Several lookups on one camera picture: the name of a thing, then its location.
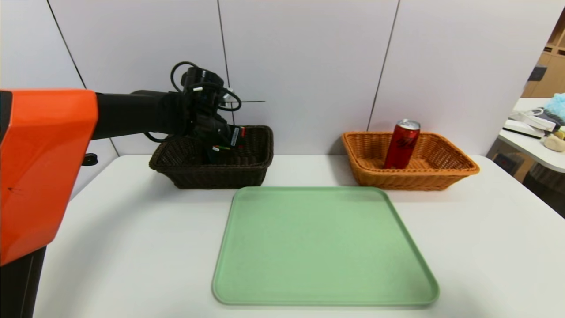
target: white table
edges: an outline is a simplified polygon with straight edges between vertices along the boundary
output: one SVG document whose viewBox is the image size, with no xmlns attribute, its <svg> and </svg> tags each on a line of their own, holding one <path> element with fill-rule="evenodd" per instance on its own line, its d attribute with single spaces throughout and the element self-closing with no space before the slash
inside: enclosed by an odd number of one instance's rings
<svg viewBox="0 0 565 318">
<path fill-rule="evenodd" d="M 387 191 L 440 285 L 423 308 L 238 307 L 211 292 L 235 190 L 116 159 L 69 204 L 35 317 L 563 317 L 565 220 L 485 157 L 440 192 Z M 355 185 L 344 156 L 275 156 L 265 186 Z"/>
<path fill-rule="evenodd" d="M 531 110 L 543 107 L 549 98 L 520 98 L 514 110 Z M 500 130 L 498 138 L 517 150 L 528 154 L 532 159 L 551 170 L 565 173 L 565 152 L 545 148 L 540 139 L 527 137 L 515 132 Z"/>
</svg>

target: plastic tray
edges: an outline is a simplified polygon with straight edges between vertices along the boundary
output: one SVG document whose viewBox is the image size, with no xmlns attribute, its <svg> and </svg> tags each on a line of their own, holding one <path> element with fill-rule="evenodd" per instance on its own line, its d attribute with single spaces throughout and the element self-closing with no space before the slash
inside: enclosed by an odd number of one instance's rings
<svg viewBox="0 0 565 318">
<path fill-rule="evenodd" d="M 246 187 L 212 289 L 225 304 L 415 306 L 438 284 L 387 195 L 371 187 Z"/>
</svg>

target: light blue plush toy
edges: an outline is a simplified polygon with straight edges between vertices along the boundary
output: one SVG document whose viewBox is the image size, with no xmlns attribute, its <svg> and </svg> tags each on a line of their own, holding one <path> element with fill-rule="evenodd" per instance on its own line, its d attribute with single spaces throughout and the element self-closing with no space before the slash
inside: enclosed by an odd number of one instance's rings
<svg viewBox="0 0 565 318">
<path fill-rule="evenodd" d="M 565 121 L 565 93 L 555 94 L 545 105 L 544 109 Z"/>
</svg>

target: wicker basket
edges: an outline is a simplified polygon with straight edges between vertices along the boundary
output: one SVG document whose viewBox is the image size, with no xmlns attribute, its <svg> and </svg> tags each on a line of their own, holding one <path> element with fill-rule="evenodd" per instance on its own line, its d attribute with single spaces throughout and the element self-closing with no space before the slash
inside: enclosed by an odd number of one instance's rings
<svg viewBox="0 0 565 318">
<path fill-rule="evenodd" d="M 383 169 L 392 132 L 347 132 L 342 140 L 355 180 L 391 190 L 443 190 L 479 167 L 444 137 L 422 132 L 406 169 Z"/>
<path fill-rule="evenodd" d="M 220 151 L 214 164 L 203 164 L 199 142 L 178 138 L 161 143 L 149 167 L 180 189 L 238 189 L 260 186 L 273 160 L 273 132 L 267 126 L 246 126 L 241 149 Z"/>
</svg>

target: dark brown wicker basket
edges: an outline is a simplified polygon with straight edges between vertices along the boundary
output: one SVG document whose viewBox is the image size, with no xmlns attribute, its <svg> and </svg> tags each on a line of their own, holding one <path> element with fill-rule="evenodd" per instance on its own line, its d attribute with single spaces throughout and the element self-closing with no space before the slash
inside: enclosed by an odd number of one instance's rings
<svg viewBox="0 0 565 318">
<path fill-rule="evenodd" d="M 180 189 L 238 189 L 260 186 L 273 160 L 273 132 L 267 126 L 246 126 L 241 149 L 220 151 L 214 164 L 203 164 L 202 145 L 190 138 L 161 143 L 149 167 Z"/>
</svg>

